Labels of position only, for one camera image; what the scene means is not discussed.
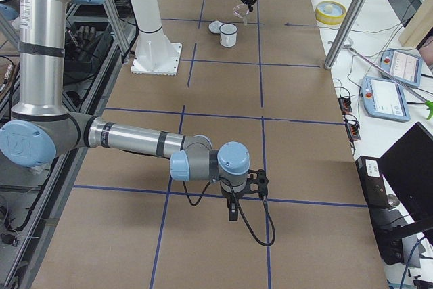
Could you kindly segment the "clear plastic funnel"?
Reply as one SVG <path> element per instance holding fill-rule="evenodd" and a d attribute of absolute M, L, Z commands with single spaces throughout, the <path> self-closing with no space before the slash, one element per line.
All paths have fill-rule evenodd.
<path fill-rule="evenodd" d="M 242 19 L 244 26 L 248 25 L 248 15 L 250 13 L 249 7 L 246 4 L 239 4 L 233 8 L 233 14 Z"/>

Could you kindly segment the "white enamel mug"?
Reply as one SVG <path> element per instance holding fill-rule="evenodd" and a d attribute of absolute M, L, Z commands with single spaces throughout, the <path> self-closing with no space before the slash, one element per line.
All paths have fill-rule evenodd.
<path fill-rule="evenodd" d="M 238 28 L 232 23 L 224 23 L 219 27 L 220 44 L 223 47 L 234 47 L 237 42 Z"/>

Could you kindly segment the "white mug lid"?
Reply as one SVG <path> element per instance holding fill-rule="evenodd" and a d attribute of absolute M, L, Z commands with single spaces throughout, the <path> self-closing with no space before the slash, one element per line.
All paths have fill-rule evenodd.
<path fill-rule="evenodd" d="M 214 22 L 211 22 L 211 23 L 208 25 L 208 30 L 209 30 L 212 34 L 218 35 L 218 34 L 220 33 L 220 27 L 221 27 L 222 24 L 223 24 L 223 23 L 222 23 L 222 22 L 219 22 L 218 20 L 216 20 L 216 21 L 214 21 Z"/>

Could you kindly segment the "yellow tape roll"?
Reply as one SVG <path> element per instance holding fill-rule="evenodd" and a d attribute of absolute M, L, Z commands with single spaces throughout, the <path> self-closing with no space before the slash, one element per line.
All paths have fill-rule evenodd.
<path fill-rule="evenodd" d="M 321 1 L 315 8 L 316 20 L 326 25 L 339 25 L 346 16 L 347 9 L 337 1 Z"/>

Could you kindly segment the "black computer box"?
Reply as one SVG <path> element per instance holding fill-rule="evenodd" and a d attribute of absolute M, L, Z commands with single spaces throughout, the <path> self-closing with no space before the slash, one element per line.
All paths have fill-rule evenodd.
<path fill-rule="evenodd" d="M 387 265 L 408 263 L 411 267 L 421 267 L 419 248 L 411 253 L 417 242 L 415 234 L 395 240 L 387 240 L 386 234 L 399 227 L 406 226 L 404 216 L 396 208 L 400 201 L 394 194 L 388 194 L 384 185 L 383 174 L 378 166 L 378 159 L 360 156 L 355 164 L 361 182 L 363 195 L 368 205 L 371 224 L 379 252 Z"/>

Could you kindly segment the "near blue teach pendant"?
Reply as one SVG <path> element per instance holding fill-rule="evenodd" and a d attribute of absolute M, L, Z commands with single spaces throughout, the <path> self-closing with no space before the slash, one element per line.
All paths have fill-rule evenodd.
<path fill-rule="evenodd" d="M 403 88 L 394 81 L 366 76 L 361 91 L 369 116 L 397 122 L 411 120 Z"/>

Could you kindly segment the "blue teach pendant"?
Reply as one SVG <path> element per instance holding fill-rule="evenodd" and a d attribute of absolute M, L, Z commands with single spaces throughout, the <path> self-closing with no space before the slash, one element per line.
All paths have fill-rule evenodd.
<path fill-rule="evenodd" d="M 369 116 L 397 122 L 411 120 L 403 88 L 394 81 L 366 76 L 361 91 Z"/>
<path fill-rule="evenodd" d="M 423 60 L 402 50 L 386 50 L 380 59 L 380 67 L 388 74 L 410 87 L 419 87 Z"/>

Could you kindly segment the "far blue teach pendant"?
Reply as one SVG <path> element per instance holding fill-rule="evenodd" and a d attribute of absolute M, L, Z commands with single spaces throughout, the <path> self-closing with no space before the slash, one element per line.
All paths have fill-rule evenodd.
<path fill-rule="evenodd" d="M 388 74 L 410 87 L 419 87 L 423 60 L 402 50 L 386 50 L 380 59 L 380 67 Z"/>

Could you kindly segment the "black monitor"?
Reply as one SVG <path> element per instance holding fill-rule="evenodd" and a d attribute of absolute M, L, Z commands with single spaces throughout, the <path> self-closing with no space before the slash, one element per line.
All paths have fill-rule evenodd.
<path fill-rule="evenodd" d="M 423 233 L 432 242 L 432 134 L 415 123 L 378 162 L 379 169 L 414 222 L 383 234 L 400 240 Z"/>

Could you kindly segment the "metal reacher grabber tool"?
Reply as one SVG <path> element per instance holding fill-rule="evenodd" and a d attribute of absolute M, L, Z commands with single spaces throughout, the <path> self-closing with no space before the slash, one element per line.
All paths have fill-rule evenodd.
<path fill-rule="evenodd" d="M 432 101 L 424 98 L 423 96 L 421 96 L 420 94 L 418 94 L 413 88 L 411 88 L 407 84 L 403 83 L 402 81 L 398 80 L 397 78 L 393 77 L 392 75 L 388 74 L 379 65 L 377 65 L 374 62 L 372 62 L 369 58 L 363 56 L 361 53 L 359 53 L 357 50 L 355 50 L 350 43 L 349 44 L 344 44 L 342 49 L 348 50 L 349 52 L 351 52 L 354 55 L 354 57 L 361 58 L 364 62 L 367 62 L 372 68 L 375 68 L 383 76 L 383 78 L 381 78 L 381 79 L 388 79 L 388 80 L 394 81 L 396 84 L 400 85 L 403 88 L 403 92 L 406 91 L 406 92 L 410 93 L 411 95 L 413 95 L 414 97 L 416 97 L 418 100 L 420 100 L 421 101 L 421 105 L 425 106 L 426 110 L 428 111 L 428 116 L 427 116 L 426 119 L 430 120 L 432 118 Z M 361 83 L 362 83 L 363 79 L 359 83 L 354 82 L 349 76 L 347 77 L 347 79 L 350 82 L 352 82 L 354 85 L 358 86 L 359 97 L 362 99 Z"/>

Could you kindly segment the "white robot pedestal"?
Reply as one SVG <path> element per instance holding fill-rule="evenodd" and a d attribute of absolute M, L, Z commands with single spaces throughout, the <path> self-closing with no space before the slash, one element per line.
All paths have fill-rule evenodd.
<path fill-rule="evenodd" d="M 170 42 L 164 34 L 158 1 L 131 0 L 131 5 L 139 32 L 131 72 L 175 75 L 182 44 Z"/>

